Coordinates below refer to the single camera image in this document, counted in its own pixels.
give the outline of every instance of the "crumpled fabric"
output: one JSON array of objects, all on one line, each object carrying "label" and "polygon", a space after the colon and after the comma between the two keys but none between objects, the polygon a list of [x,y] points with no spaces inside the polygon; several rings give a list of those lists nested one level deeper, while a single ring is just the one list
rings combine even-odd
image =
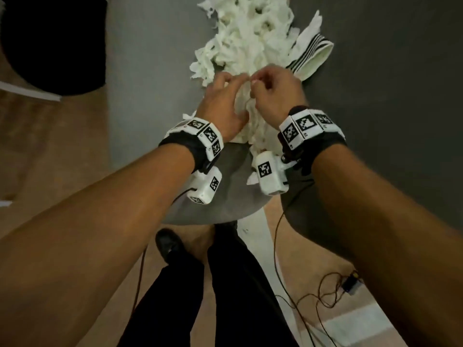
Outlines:
[{"label": "crumpled fabric", "polygon": [[[304,54],[310,35],[320,32],[317,11],[311,29],[306,28],[304,39],[296,42],[300,30],[291,27],[294,14],[287,0],[205,0],[198,6],[209,18],[217,12],[217,34],[195,51],[196,62],[190,66],[192,78],[202,78],[204,87],[213,81],[214,64],[233,75],[252,75],[270,63],[287,67]],[[235,111],[246,109],[249,123],[232,142],[249,143],[254,156],[265,150],[281,155],[278,131],[263,120],[250,93],[246,83],[237,94]]]}]

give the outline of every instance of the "striped fabric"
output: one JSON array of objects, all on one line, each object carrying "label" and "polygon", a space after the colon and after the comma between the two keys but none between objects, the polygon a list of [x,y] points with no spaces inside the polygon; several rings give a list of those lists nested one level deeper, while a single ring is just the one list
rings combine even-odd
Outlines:
[{"label": "striped fabric", "polygon": [[301,69],[309,60],[322,48],[326,46],[330,46],[332,44],[331,41],[326,39],[320,33],[316,34],[313,39],[309,42],[306,50],[299,57],[297,60],[291,62],[290,65],[287,66],[293,73],[296,73],[299,69]]}]

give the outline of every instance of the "floor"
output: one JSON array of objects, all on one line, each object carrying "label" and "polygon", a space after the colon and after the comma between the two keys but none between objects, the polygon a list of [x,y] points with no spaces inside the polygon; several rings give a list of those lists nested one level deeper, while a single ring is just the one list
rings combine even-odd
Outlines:
[{"label": "floor", "polygon": [[[0,80],[21,83],[21,79],[1,58]],[[109,174],[106,121],[104,88],[86,95],[64,98],[61,103],[48,103],[0,92],[0,166],[3,166],[0,173],[0,199],[13,200],[11,206],[0,208],[0,237]],[[264,211],[267,223],[261,222],[259,226],[265,226],[267,232],[269,229],[273,237],[281,215],[279,198],[273,198]],[[187,248],[206,262],[205,253],[212,241],[211,227],[172,228],[180,234]],[[264,248],[266,253],[271,250],[271,246]],[[349,262],[293,231],[285,220],[278,230],[277,255],[287,289],[294,299],[308,292],[316,292],[321,277],[329,272],[346,275],[353,270]],[[95,325],[80,342],[80,347],[109,347],[117,344],[130,315],[139,265],[140,261],[114,293]],[[146,255],[141,295],[147,291],[164,265],[152,239]],[[322,291],[330,291],[334,285],[334,280],[327,280]],[[312,298],[307,298],[300,304],[300,309],[310,325],[319,328],[314,304]],[[374,304],[373,297],[362,287],[352,297],[345,295],[334,309],[320,309],[320,315],[328,324],[346,313],[371,304]],[[297,324],[298,330],[303,331],[300,319],[297,319]],[[206,262],[204,300],[191,334],[192,345],[213,346],[214,334],[215,297]],[[392,345],[405,346],[393,329],[356,344],[362,347]]]}]

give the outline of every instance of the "hand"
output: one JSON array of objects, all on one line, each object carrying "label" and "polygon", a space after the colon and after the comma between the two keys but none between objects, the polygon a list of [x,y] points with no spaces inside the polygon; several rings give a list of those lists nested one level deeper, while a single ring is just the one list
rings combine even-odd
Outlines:
[{"label": "hand", "polygon": [[233,76],[227,72],[219,72],[214,82],[205,90],[205,96],[196,111],[198,118],[214,123],[225,142],[232,140],[249,121],[249,113],[244,110],[235,113],[235,98],[240,87],[249,80],[249,75]]},{"label": "hand", "polygon": [[289,69],[270,64],[251,76],[251,97],[263,119],[279,130],[294,106],[308,106],[302,84]]}]

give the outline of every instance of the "black pants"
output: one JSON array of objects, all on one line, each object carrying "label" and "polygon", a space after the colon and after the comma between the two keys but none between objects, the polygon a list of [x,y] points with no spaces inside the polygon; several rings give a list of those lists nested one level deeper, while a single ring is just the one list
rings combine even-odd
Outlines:
[{"label": "black pants", "polygon": [[[207,256],[217,303],[216,346],[297,347],[270,284],[246,245],[231,233],[217,232]],[[189,346],[203,279],[203,264],[190,254],[163,268],[118,346]]]}]

